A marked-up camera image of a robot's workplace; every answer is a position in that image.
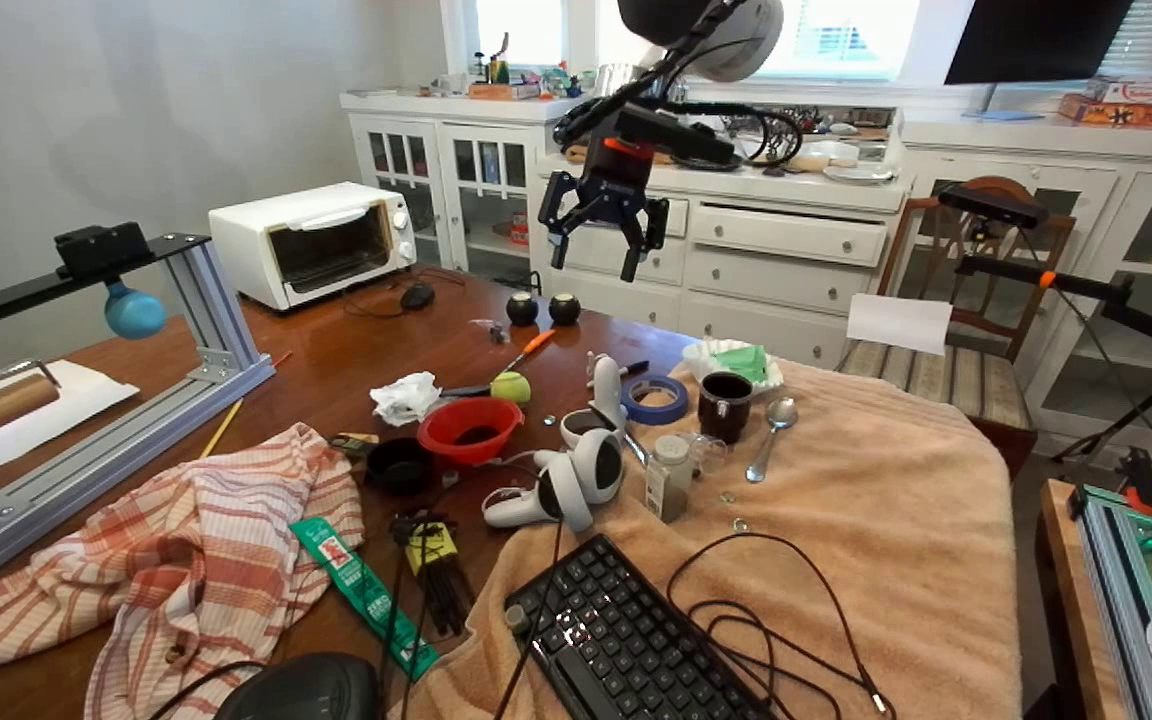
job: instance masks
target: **red and white towel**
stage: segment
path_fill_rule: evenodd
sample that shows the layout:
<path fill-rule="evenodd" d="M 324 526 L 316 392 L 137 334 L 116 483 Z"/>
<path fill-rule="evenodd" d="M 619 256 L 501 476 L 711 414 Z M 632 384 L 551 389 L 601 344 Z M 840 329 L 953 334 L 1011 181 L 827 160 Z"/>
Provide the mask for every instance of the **red and white towel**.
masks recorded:
<path fill-rule="evenodd" d="M 287 533 L 299 517 L 363 535 L 347 462 L 309 423 L 176 462 L 0 579 L 0 662 L 113 621 L 86 704 L 113 720 L 154 717 L 221 662 L 268 658 L 328 588 Z M 243 677 L 226 672 L 173 717 L 213 717 Z"/>

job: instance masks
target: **monitor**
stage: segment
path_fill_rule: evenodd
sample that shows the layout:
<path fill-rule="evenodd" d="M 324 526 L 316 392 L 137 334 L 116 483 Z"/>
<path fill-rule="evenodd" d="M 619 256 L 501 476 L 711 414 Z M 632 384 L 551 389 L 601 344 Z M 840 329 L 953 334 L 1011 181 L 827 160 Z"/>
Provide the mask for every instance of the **monitor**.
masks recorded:
<path fill-rule="evenodd" d="M 975 0 L 945 83 L 1095 77 L 1133 0 Z"/>

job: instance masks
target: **black keyboard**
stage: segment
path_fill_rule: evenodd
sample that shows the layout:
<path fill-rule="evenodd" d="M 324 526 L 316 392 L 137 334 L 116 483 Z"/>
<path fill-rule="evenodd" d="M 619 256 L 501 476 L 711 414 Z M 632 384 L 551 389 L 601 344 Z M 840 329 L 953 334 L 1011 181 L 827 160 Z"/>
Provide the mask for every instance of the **black keyboard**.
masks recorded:
<path fill-rule="evenodd" d="M 574 717 L 771 717 L 605 535 L 504 604 Z"/>

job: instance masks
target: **white microwave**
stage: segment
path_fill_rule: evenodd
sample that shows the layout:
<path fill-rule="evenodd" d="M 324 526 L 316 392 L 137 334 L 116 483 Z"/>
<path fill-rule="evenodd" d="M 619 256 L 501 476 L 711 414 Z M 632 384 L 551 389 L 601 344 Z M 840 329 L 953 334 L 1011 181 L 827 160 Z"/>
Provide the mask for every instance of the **white microwave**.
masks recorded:
<path fill-rule="evenodd" d="M 210 210 L 229 287 L 287 310 L 418 262 L 418 228 L 401 193 L 324 183 Z"/>

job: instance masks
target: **yellow ball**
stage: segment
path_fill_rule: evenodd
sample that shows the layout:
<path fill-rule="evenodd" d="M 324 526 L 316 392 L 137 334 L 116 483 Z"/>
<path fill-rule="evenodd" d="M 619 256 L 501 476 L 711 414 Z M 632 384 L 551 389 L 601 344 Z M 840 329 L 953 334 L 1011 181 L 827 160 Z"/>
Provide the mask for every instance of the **yellow ball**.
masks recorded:
<path fill-rule="evenodd" d="M 497 401 L 511 401 L 511 402 L 528 402 L 532 401 L 532 384 L 522 370 L 501 370 L 501 374 L 492 374 L 492 395 Z"/>

